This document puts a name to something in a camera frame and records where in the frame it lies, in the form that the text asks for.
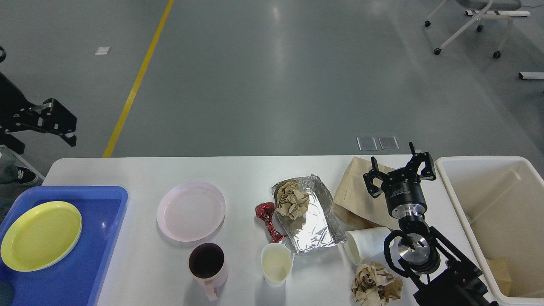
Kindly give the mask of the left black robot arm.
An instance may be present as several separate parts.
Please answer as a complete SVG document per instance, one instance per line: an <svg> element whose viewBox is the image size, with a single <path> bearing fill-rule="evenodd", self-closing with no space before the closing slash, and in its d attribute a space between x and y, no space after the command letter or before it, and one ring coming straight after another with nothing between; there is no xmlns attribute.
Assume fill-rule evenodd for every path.
<svg viewBox="0 0 544 306"><path fill-rule="evenodd" d="M23 154L26 146L13 133L24 130L55 134L70 147L77 144L77 118L65 106L53 98L41 105L29 102L4 74L0 75L0 125L1 145L17 154Z"/></svg>

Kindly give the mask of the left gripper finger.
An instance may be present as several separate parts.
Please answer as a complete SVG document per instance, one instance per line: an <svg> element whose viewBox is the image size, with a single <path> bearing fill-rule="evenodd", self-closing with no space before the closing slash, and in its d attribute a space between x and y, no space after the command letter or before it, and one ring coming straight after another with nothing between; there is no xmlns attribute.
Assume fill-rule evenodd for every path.
<svg viewBox="0 0 544 306"><path fill-rule="evenodd" d="M8 116L8 147L25 147L13 136L15 132L33 130L39 133L55 134L75 147L77 137L77 117L58 100L50 98L42 105L21 108Z"/></svg>

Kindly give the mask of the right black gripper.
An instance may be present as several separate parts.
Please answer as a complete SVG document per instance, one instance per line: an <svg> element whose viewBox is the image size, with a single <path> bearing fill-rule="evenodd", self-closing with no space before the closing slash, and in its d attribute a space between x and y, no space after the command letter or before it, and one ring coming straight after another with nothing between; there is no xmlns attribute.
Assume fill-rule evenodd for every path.
<svg viewBox="0 0 544 306"><path fill-rule="evenodd" d="M417 150L412 142L408 145L412 157L404 169L393 170L385 178L385 173L379 170L377 159L371 157L371 168L363 175L369 195L377 199L383 193L388 213L396 219L423 216L427 211L427 203L420 182L436 180L431 155ZM374 183L375 179L382 182L381 187Z"/></svg>

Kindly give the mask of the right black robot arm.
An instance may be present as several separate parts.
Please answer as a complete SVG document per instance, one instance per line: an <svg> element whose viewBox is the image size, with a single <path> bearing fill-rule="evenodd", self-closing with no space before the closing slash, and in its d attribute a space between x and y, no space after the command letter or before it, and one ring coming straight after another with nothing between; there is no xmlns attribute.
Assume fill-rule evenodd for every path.
<svg viewBox="0 0 544 306"><path fill-rule="evenodd" d="M363 175L370 196L383 194L389 215L399 224L383 243L387 265L416 285L414 298L420 306L497 306L496 300L485 297L482 270L425 221L422 181L436 179L434 163L428 152L417 150L412 142L409 147L406 166L385 173L372 157Z"/></svg>

